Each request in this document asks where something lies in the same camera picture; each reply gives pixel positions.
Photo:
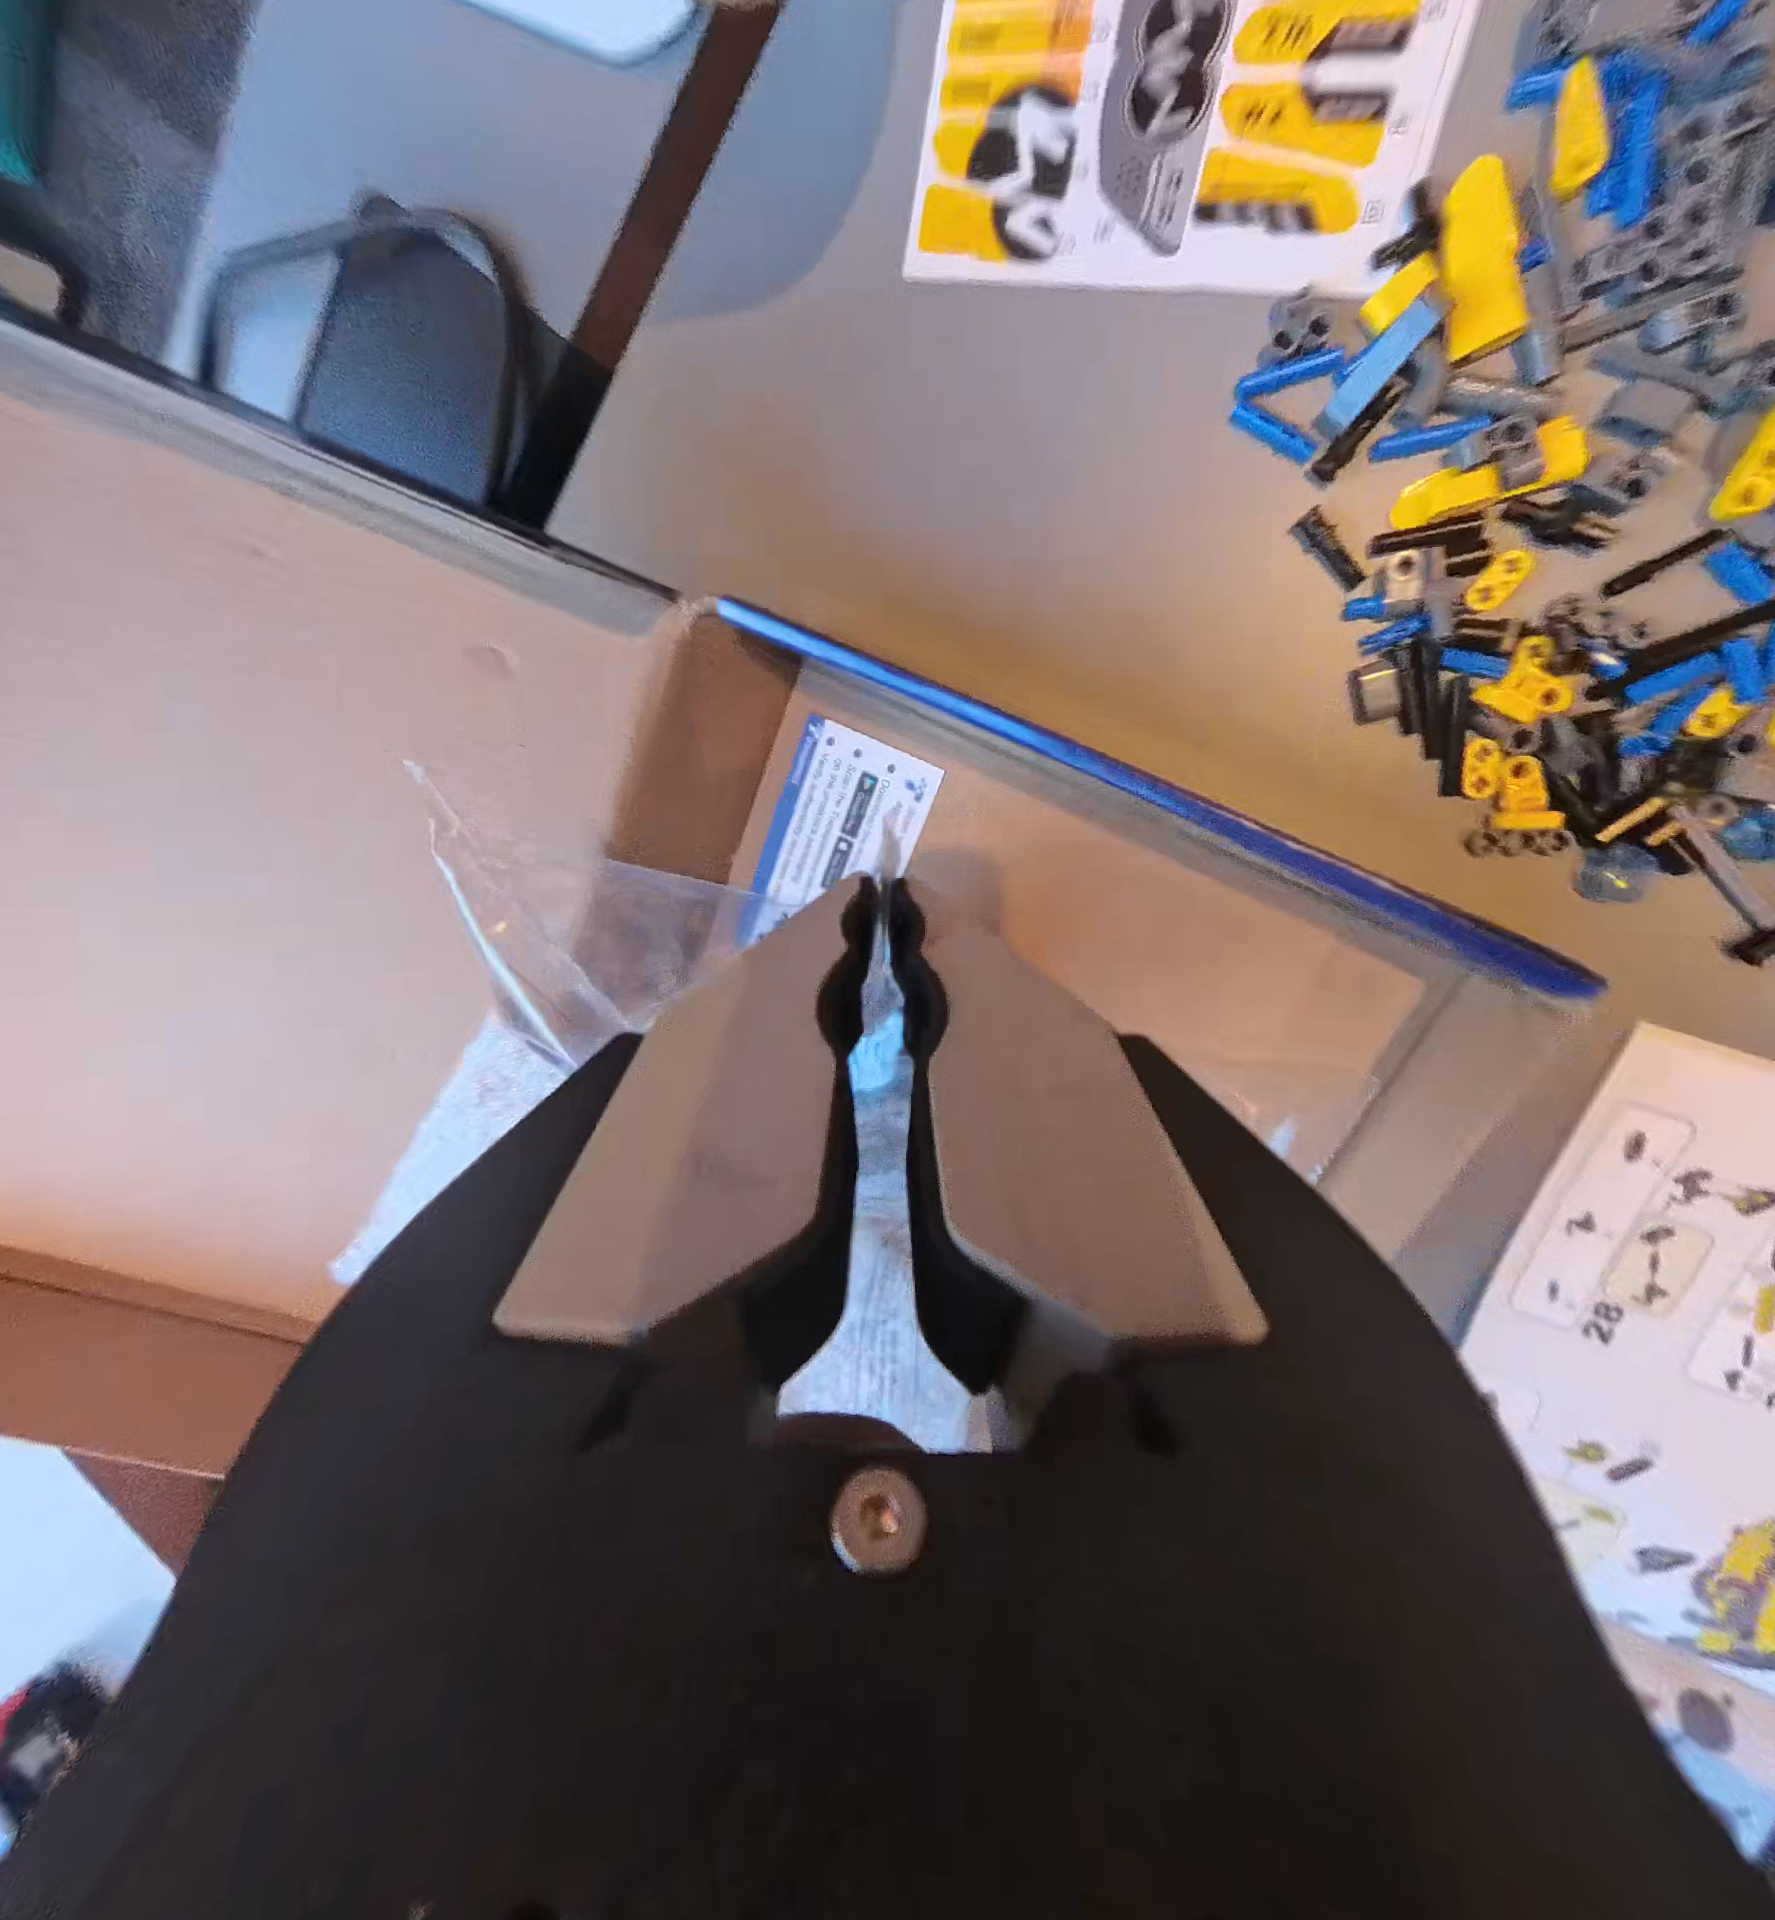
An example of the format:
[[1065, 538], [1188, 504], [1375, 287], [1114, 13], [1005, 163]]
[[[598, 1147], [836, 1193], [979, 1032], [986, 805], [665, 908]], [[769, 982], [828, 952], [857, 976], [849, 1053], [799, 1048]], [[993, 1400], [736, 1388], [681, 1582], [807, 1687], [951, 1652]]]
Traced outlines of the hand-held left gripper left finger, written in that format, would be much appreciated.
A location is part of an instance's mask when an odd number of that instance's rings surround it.
[[637, 1039], [491, 1312], [510, 1339], [665, 1346], [728, 1327], [781, 1388], [842, 1321], [849, 1053], [878, 885], [852, 875], [717, 961]]

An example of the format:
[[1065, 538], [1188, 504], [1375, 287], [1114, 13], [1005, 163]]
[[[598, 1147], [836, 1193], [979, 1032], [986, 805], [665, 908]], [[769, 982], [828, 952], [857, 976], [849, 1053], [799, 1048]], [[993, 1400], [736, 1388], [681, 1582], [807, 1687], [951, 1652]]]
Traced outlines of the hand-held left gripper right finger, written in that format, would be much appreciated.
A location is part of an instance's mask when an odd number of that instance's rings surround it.
[[888, 954], [915, 1313], [948, 1374], [1050, 1394], [1141, 1353], [1257, 1346], [1267, 1320], [1114, 1025], [911, 881]]

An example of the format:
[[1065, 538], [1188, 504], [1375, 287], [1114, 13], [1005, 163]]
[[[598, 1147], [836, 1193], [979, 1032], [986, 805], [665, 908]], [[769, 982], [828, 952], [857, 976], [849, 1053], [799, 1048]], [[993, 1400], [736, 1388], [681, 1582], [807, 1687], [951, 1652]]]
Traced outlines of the clear plastic parts bag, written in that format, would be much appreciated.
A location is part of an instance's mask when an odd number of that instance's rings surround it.
[[[409, 760], [428, 814], [430, 857], [500, 1018], [579, 1070], [639, 1032], [688, 987], [771, 934], [785, 908], [714, 881], [608, 856], [544, 852], [475, 824]], [[903, 998], [882, 960], [861, 987], [849, 1055], [857, 1203], [836, 1332], [778, 1392], [783, 1415], [879, 1417], [923, 1452], [991, 1452], [993, 1415], [927, 1355], [913, 1304], [904, 1147], [913, 1062]]]

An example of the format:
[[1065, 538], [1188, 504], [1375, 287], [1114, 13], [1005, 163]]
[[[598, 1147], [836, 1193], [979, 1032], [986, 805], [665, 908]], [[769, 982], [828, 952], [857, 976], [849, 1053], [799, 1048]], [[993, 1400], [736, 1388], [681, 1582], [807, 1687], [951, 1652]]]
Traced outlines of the dark blue cardboard kit box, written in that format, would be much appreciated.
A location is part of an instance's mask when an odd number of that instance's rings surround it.
[[1001, 707], [510, 536], [0, 301], [0, 1434], [224, 1477], [496, 998], [756, 885], [807, 720], [911, 881], [1399, 1247], [1604, 982]]

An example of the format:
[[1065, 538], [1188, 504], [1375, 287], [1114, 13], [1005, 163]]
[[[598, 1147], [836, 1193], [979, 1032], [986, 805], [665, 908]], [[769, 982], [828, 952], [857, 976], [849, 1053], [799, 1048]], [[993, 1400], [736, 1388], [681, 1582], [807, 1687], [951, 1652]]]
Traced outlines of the pile of small building pieces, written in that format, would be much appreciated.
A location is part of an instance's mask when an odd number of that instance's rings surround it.
[[1775, 6], [1531, 6], [1519, 163], [1417, 177], [1354, 301], [1267, 310], [1229, 424], [1380, 522], [1287, 526], [1351, 720], [1472, 857], [1692, 875], [1775, 961]]

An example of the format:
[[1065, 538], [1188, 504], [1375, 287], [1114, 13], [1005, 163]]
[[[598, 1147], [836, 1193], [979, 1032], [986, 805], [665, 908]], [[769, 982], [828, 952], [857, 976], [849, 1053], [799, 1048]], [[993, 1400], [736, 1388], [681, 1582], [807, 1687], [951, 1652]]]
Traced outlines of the grey desk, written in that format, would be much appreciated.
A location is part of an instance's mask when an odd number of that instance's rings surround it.
[[551, 533], [1067, 733], [1507, 925], [1609, 982], [1546, 1044], [1447, 1044], [1498, 1093], [1466, 1171], [1325, 1176], [1446, 1332], [1636, 1023], [1775, 1060], [1775, 961], [1721, 954], [1702, 881], [1587, 902], [1550, 857], [1470, 857], [1413, 744], [1348, 720], [1306, 484], [1229, 424], [1264, 301], [901, 276], [940, 6], [781, 6]]

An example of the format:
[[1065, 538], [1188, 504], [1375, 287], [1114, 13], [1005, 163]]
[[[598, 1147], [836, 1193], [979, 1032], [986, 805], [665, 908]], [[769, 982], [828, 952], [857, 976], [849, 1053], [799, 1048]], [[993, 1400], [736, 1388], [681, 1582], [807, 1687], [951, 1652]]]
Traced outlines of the white instruction booklet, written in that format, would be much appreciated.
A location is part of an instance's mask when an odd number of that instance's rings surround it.
[[1636, 1028], [1457, 1355], [1587, 1606], [1775, 1699], [1775, 1062]]

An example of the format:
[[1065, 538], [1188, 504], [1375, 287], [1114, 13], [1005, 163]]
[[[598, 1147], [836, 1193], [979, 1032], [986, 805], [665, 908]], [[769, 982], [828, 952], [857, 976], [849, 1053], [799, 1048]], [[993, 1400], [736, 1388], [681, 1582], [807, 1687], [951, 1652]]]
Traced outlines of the yellow grey sticker sheet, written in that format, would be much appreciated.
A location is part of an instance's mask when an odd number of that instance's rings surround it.
[[1363, 294], [1427, 172], [1476, 2], [956, 2], [903, 275]]

